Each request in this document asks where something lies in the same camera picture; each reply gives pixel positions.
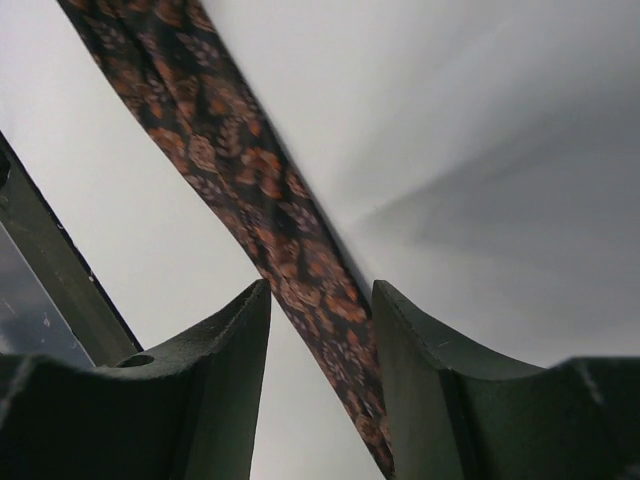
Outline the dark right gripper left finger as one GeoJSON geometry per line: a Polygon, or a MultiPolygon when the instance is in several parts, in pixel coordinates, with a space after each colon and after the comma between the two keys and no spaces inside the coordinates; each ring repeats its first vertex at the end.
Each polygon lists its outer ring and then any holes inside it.
{"type": "Polygon", "coordinates": [[[115,367],[1,359],[5,479],[246,479],[271,318],[264,280],[115,367]]]}

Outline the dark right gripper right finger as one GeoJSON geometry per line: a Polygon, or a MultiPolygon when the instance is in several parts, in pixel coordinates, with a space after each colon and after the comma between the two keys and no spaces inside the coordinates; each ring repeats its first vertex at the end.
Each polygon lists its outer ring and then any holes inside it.
{"type": "Polygon", "coordinates": [[[639,361],[540,368],[491,350],[385,281],[373,321],[400,479],[635,479],[639,361]]]}

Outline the dark orange floral tie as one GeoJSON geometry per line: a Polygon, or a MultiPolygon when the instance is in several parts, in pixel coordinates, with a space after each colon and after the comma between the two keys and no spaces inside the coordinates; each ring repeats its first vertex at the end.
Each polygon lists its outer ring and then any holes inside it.
{"type": "Polygon", "coordinates": [[[149,137],[230,231],[395,477],[371,307],[199,1],[65,1],[149,137]]]}

